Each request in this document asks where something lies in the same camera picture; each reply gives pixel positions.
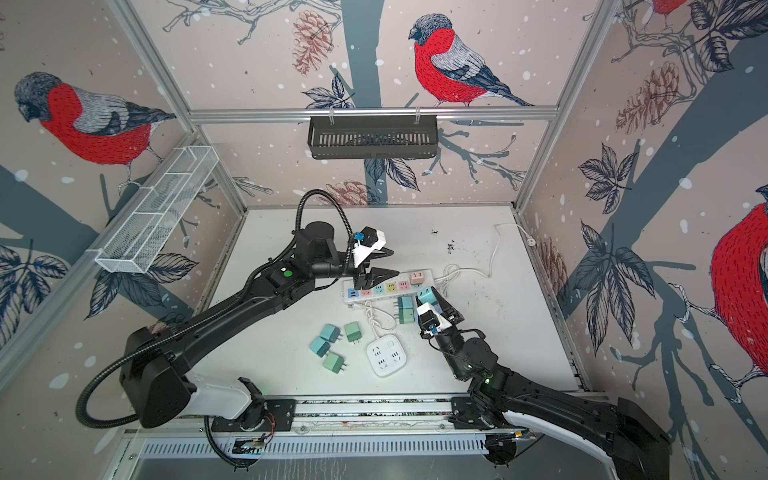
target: square power strip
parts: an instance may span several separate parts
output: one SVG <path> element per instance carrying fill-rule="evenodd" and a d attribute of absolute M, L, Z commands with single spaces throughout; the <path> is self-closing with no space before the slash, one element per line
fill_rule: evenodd
<path fill-rule="evenodd" d="M 419 278 L 419 284 L 414 285 L 411 282 L 411 274 L 416 273 Z M 368 300 L 387 300 L 398 296 L 416 295 L 420 290 L 428 286 L 434 286 L 435 281 L 431 270 L 413 270 L 411 272 L 402 272 L 394 278 L 380 283 L 371 290 L 355 290 L 352 280 L 344 280 L 342 283 L 341 298 L 347 305 L 353 303 L 363 303 Z"/>
<path fill-rule="evenodd" d="M 373 372 L 378 376 L 390 376 L 406 366 L 406 351 L 397 337 L 392 334 L 384 335 L 371 342 L 366 347 L 366 352 Z"/>

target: bird wallpaper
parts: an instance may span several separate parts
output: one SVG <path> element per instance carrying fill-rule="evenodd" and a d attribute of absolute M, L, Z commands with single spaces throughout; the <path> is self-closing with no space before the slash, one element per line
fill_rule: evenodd
<path fill-rule="evenodd" d="M 596 391 L 671 478 L 768 475 L 768 2 L 623 0 L 525 208 Z"/>
<path fill-rule="evenodd" d="M 184 131 L 102 0 L 3 3 L 0 112 L 2 356 Z M 245 197 L 263 193 L 253 178 L 235 179 Z M 101 475 L 117 429 L 76 428 L 74 402 L 127 335 L 190 318 L 236 222 L 209 179 L 146 274 L 84 279 L 0 395 L 15 439 L 0 449 L 0 477 Z M 118 382 L 100 390 L 96 412 L 128 413 Z"/>
<path fill-rule="evenodd" d="M 554 105 L 597 2 L 133 3 L 189 105 L 221 109 Z M 306 125 L 204 126 L 233 175 L 269 189 L 251 206 L 295 205 L 308 180 L 363 184 L 367 204 L 508 203 L 545 128 L 441 121 L 431 160 L 316 161 Z"/>

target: ventilation grille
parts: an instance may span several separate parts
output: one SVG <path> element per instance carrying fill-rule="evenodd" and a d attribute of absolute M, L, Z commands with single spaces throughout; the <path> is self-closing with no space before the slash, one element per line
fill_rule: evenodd
<path fill-rule="evenodd" d="M 217 439 L 228 455 L 236 440 L 233 436 Z M 481 455 L 487 454 L 485 435 L 370 435 L 350 437 L 276 437 L 266 449 L 235 458 L 264 457 L 272 459 L 366 457 L 373 455 Z M 216 454 L 205 438 L 147 439 L 141 458 L 213 458 Z"/>
<path fill-rule="evenodd" d="M 437 154 L 437 117 L 313 117 L 312 156 L 327 158 L 432 158 Z"/>

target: bird head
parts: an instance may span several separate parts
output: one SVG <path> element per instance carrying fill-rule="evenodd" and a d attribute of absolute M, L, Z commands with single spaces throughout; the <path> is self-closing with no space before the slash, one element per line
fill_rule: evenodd
<path fill-rule="evenodd" d="M 763 195 L 766 199 L 766 203 L 768 204 L 768 185 L 763 185 L 762 187 L 755 190 L 758 194 Z"/>
<path fill-rule="evenodd" d="M 40 121 L 51 121 L 51 111 L 48 110 L 48 93 L 61 85 L 61 79 L 44 71 L 36 71 L 22 78 L 16 84 L 14 96 L 18 111 L 26 121 L 39 118 Z"/>
<path fill-rule="evenodd" d="M 453 24 L 448 20 L 448 17 L 442 13 L 423 15 L 413 24 L 408 39 L 416 40 L 416 43 L 423 47 L 427 40 L 429 40 L 429 37 L 441 28 L 453 28 Z"/>

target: white table surface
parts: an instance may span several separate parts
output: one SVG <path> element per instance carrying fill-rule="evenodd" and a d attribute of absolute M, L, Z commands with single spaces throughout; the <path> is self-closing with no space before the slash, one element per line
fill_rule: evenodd
<path fill-rule="evenodd" d="M 512 222 L 508 207 L 350 208 L 345 210 L 355 231 L 366 226 L 383 230 L 390 258 L 372 266 L 394 270 L 431 269 L 441 276 L 445 265 L 486 271 L 497 240 L 494 224 Z M 248 273 L 277 255 L 290 241 L 295 210 L 251 210 L 214 294 L 213 303 L 240 288 Z M 346 234 L 333 209 L 305 209 L 303 225 L 321 220 L 336 229 L 336 246 L 344 248 Z M 465 317 L 460 328 L 479 328 L 498 354 L 498 362 L 529 379 L 560 390 L 577 388 L 571 367 L 536 280 L 525 244 L 517 228 L 499 227 L 502 243 L 487 280 L 465 272 L 449 287 L 448 301 Z M 328 283 L 319 280 L 318 286 Z M 350 310 L 341 300 L 341 281 L 311 293 L 289 309 L 268 316 L 245 329 L 201 360 L 194 371 L 222 379 L 245 376 L 265 395 L 362 395 L 464 393 L 467 382 L 453 378 L 443 356 L 419 337 L 415 323 L 398 325 L 395 335 L 406 350 L 406 366 L 386 378 L 372 370 L 365 345 L 374 340 L 362 309 Z M 375 306 L 396 313 L 392 300 Z M 377 314 L 385 326 L 392 320 Z M 362 339 L 346 341 L 343 326 L 357 321 Z M 345 359 L 336 375 L 309 344 L 330 323 L 342 329 L 331 351 Z"/>

